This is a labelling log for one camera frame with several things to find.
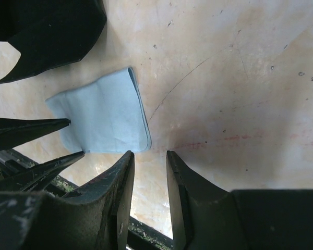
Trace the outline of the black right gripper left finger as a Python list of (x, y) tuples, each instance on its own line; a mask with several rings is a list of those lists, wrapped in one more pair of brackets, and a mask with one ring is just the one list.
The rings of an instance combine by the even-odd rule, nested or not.
[(127, 151), (62, 197), (44, 189), (0, 191), (0, 249), (125, 249), (134, 173)]

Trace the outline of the black glasses case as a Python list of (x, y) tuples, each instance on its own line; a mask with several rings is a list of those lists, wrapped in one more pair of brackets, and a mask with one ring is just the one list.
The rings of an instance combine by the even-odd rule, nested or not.
[(106, 22), (99, 1), (0, 1), (0, 42), (20, 53), (0, 84), (81, 61)]

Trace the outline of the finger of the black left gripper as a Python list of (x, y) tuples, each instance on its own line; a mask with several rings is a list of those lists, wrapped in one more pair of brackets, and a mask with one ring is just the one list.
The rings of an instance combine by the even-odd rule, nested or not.
[(39, 120), (0, 118), (0, 151), (38, 139), (69, 124), (70, 120), (67, 118)]
[(80, 151), (28, 168), (22, 173), (0, 180), (0, 191), (43, 190), (63, 170), (83, 158), (84, 155), (85, 153)]

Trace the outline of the light blue lens cloth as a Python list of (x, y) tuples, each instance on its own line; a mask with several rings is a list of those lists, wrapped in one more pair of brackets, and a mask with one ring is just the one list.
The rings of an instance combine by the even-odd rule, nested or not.
[(134, 153), (151, 148), (151, 135), (132, 67), (62, 91), (45, 101), (70, 125), (59, 134), (71, 153)]

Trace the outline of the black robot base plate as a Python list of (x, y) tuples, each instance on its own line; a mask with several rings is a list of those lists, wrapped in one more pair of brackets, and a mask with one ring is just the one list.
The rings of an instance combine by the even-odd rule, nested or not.
[[(0, 152), (0, 168), (4, 177), (10, 177), (38, 163), (14, 149)], [(78, 186), (56, 175), (45, 190), (62, 197)], [(172, 249), (173, 240), (156, 229), (130, 217), (128, 223), (127, 249)]]

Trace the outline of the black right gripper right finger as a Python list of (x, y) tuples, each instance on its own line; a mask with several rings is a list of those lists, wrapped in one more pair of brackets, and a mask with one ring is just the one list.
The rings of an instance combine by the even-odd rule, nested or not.
[(166, 154), (175, 249), (313, 249), (313, 190), (226, 191)]

